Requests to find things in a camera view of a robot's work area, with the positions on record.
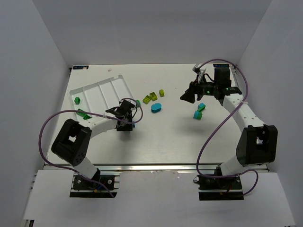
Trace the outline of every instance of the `white tray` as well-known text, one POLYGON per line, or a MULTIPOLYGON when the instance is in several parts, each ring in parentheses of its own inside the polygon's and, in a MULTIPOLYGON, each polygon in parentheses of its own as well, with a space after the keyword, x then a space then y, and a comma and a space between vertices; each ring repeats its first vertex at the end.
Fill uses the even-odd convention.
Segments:
MULTIPOLYGON (((105 110, 119 105, 122 98, 133 98, 124 78, 119 75, 100 82, 80 87, 70 91, 71 106, 73 109, 104 114, 105 110), (75 97, 80 98, 80 104, 75 104, 75 97)), ((77 120, 83 118, 75 113, 77 120)))

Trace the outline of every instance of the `gray wall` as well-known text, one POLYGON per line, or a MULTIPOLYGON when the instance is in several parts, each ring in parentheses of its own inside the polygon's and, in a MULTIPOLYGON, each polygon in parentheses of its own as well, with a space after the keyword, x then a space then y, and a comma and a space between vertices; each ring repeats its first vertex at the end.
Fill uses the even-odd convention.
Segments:
POLYGON ((40 127, 60 108, 69 72, 31 0, 1 1, 0 30, 0 225, 17 227, 43 164, 40 127))
POLYGON ((239 66, 252 109, 279 131, 278 172, 297 226, 303 227, 303 1, 273 0, 239 66))
POLYGON ((34 0, 73 64, 238 62, 271 0, 34 0))

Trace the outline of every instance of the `blue block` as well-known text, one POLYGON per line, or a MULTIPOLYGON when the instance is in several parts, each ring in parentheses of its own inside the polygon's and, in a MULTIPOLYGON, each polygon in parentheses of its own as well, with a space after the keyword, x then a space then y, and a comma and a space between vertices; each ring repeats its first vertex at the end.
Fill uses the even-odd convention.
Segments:
POLYGON ((202 113, 199 111, 195 111, 194 113, 194 119, 200 120, 202 118, 202 113))
POLYGON ((159 112, 162 108, 162 105, 160 103, 155 103, 154 105, 151 105, 151 111, 153 113, 159 112))
POLYGON ((198 109, 200 109, 200 108, 202 108, 202 107, 204 107, 204 106, 206 106, 204 103, 200 103, 200 104, 198 105, 198 109))

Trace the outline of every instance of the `wall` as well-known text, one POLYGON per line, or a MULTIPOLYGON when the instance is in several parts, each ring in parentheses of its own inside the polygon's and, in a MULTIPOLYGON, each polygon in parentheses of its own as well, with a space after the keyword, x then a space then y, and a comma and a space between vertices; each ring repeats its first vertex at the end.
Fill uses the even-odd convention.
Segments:
POLYGON ((271 0, 34 0, 68 66, 238 62, 271 0))
POLYGON ((43 165, 39 130, 60 109, 69 71, 31 0, 2 1, 0 30, 0 225, 17 227, 43 165))
POLYGON ((247 74, 248 102, 278 128, 277 171, 297 226, 303 226, 303 1, 273 0, 239 66, 247 74))

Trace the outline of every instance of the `robotic arm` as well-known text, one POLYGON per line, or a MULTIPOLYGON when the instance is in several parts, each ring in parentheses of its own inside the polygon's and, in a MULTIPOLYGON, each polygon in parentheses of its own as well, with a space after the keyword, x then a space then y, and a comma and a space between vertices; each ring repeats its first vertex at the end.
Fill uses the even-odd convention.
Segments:
MULTIPOLYGON (((211 82, 206 81, 205 75, 208 74, 201 72, 197 65, 193 71, 197 73, 196 80, 189 84, 188 90, 180 97, 181 100, 194 103, 195 95, 197 100, 201 100, 203 95, 214 96, 230 113, 242 102, 240 89, 231 86, 229 67, 215 67, 214 80, 211 79, 211 82)), ((236 155, 222 163, 215 175, 240 174, 253 166, 275 160, 277 128, 264 124, 245 102, 234 113, 233 118, 242 132, 236 155)))
MULTIPOLYGON (((123 100, 120 106, 106 110, 106 112, 112 114, 117 119, 132 122, 134 107, 135 105, 132 103, 123 100)), ((100 117, 93 117, 80 122, 68 119, 53 142, 51 150, 57 156, 70 163, 82 175, 91 180, 99 181, 100 170, 90 162, 86 157, 86 153, 91 138, 111 129, 132 131, 133 126, 118 120, 100 117)), ((95 184, 88 181, 86 184, 91 188, 96 187, 95 184)))

